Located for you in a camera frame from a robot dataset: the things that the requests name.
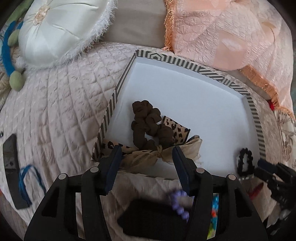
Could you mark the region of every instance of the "purple beaded bracelet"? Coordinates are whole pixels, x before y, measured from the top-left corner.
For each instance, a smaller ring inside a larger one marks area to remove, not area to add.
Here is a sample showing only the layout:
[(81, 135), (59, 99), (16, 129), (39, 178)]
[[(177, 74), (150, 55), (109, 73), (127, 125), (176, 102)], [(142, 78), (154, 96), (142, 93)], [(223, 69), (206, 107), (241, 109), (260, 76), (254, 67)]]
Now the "purple beaded bracelet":
[(189, 220), (189, 212), (185, 211), (183, 207), (180, 206), (178, 202), (178, 197), (186, 197), (187, 194), (183, 190), (176, 190), (175, 192), (170, 193), (170, 201), (172, 204), (172, 208), (177, 212), (178, 215), (182, 217), (183, 220), (188, 222)]

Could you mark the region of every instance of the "blue tassel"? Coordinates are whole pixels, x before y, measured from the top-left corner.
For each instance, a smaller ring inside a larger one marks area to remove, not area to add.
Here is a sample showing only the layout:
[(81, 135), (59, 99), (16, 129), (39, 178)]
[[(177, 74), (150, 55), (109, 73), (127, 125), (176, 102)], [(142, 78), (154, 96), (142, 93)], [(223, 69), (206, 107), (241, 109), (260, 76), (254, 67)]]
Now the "blue tassel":
[(20, 190), (20, 194), (22, 196), (22, 198), (27, 202), (28, 206), (32, 205), (32, 202), (28, 196), (27, 190), (26, 190), (26, 186), (24, 183), (24, 178), (25, 175), (27, 174), (27, 172), (30, 170), (30, 168), (34, 168), (35, 172), (34, 172), (34, 176), (36, 177), (37, 181), (39, 182), (40, 187), (42, 188), (44, 195), (46, 194), (46, 189), (42, 183), (42, 179), (41, 179), (41, 175), (39, 174), (38, 170), (36, 169), (36, 167), (34, 167), (33, 165), (27, 165), (26, 167), (20, 169), (19, 172), (19, 190)]
[(21, 21), (20, 23), (19, 23), (19, 25), (17, 26), (17, 28), (16, 29), (20, 29), (21, 27), (22, 27), (22, 24), (24, 23), (24, 21)]
[(3, 45), (2, 45), (2, 60), (3, 60), (3, 65), (6, 70), (6, 74), (10, 77), (13, 71), (15, 71), (15, 68), (12, 65), (11, 58), (10, 58), (10, 48), (7, 44), (8, 38), (13, 32), (15, 28), (16, 22), (13, 21), (7, 28), (4, 38), (3, 38)]

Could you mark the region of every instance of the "striped border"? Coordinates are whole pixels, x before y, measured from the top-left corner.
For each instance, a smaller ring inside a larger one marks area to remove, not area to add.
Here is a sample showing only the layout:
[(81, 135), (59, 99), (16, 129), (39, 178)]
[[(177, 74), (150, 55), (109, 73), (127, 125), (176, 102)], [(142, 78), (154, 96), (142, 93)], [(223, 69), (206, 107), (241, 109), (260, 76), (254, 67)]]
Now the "striped border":
[(135, 61), (136, 57), (142, 57), (142, 58), (149, 58), (149, 59), (155, 59), (158, 61), (162, 61), (162, 62), (166, 62), (169, 64), (174, 64), (180, 67), (183, 67), (185, 69), (190, 69), (194, 72), (197, 72), (199, 74), (205, 75), (213, 80), (216, 80), (230, 88), (232, 88), (233, 90), (239, 92), (240, 94), (242, 94), (243, 96), (246, 97), (249, 107), (251, 109), (251, 113), (253, 116), (253, 120), (254, 120), (254, 124), (255, 124), (255, 128), (256, 128), (256, 132), (257, 132), (257, 138), (258, 138), (258, 144), (259, 144), (259, 153), (260, 153), (260, 158), (262, 158), (263, 160), (266, 159), (266, 155), (265, 155), (265, 143), (264, 143), (264, 136), (263, 136), (263, 132), (262, 132), (262, 127), (261, 127), (261, 122), (255, 107), (255, 104), (253, 102), (253, 99), (250, 95), (250, 93), (245, 90), (244, 88), (242, 88), (241, 86), (235, 84), (234, 82), (232, 82), (231, 80), (225, 78), (222, 75), (219, 75), (205, 67), (202, 67), (194, 62), (191, 61), (187, 61), (178, 57), (172, 57), (172, 56), (168, 56), (165, 54), (160, 54), (160, 53), (155, 53), (155, 52), (151, 52), (151, 51), (146, 51), (146, 50), (136, 50), (135, 53), (133, 54), (133, 57), (131, 58), (131, 60), (129, 61), (128, 65), (126, 66), (122, 76), (119, 79), (119, 82), (117, 84), (117, 86), (115, 87), (115, 91), (112, 94), (112, 97), (110, 99), (110, 102), (108, 104), (108, 107), (106, 109), (104, 118), (103, 118), (103, 123), (101, 124), (101, 127), (99, 129), (99, 133), (98, 133), (98, 137), (97, 140), (94, 144), (94, 148), (93, 148), (93, 153), (91, 156), (92, 161), (95, 162), (99, 162), (99, 158), (100, 158), (100, 149), (102, 146), (102, 142), (103, 142), (103, 138), (104, 135), (107, 131), (108, 125), (110, 123), (111, 117), (112, 117), (112, 113), (115, 109), (117, 100), (118, 100), (118, 95), (120, 93), (120, 90), (123, 86), (123, 83), (125, 81), (125, 78), (133, 64), (133, 62)]
[(118, 95), (120, 93), (120, 90), (122, 88), (124, 80), (125, 80), (126, 76), (128, 75), (128, 72), (129, 72), (133, 62), (135, 61), (135, 59), (136, 59), (136, 53), (133, 54), (133, 57), (129, 61), (128, 65), (126, 66), (122, 76), (120, 77), (120, 79), (118, 81), (118, 84), (115, 87), (115, 90), (114, 90), (114, 92), (113, 92), (113, 94), (111, 96), (109, 104), (107, 106), (105, 115), (103, 117), (103, 122), (102, 122), (102, 124), (100, 126), (99, 133), (98, 133), (96, 142), (95, 142), (94, 147), (93, 147), (93, 153), (92, 153), (92, 156), (91, 156), (91, 160), (94, 161), (94, 162), (99, 162), (103, 139), (105, 138), (105, 133), (107, 132), (107, 129), (108, 129), (112, 114), (113, 114), (115, 106), (117, 104)]

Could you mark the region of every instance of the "beige pillow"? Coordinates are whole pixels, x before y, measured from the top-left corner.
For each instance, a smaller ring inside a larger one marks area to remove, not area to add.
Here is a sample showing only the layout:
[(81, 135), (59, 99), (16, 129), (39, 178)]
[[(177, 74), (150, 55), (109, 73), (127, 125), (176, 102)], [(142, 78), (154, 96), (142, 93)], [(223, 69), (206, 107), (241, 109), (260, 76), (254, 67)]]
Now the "beige pillow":
[(102, 41), (163, 48), (164, 0), (118, 0), (115, 19)]

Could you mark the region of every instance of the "green pom pom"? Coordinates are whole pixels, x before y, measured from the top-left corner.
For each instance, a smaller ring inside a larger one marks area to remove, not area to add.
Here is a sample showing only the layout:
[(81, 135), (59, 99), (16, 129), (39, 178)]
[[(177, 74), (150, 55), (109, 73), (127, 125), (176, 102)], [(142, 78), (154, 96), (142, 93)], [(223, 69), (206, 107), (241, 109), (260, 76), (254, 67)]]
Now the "green pom pom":
[(8, 38), (7, 44), (9, 47), (12, 47), (18, 44), (18, 35), (20, 33), (19, 29), (14, 30)]
[(18, 71), (13, 71), (9, 78), (9, 84), (12, 89), (20, 91), (25, 84), (22, 74)]

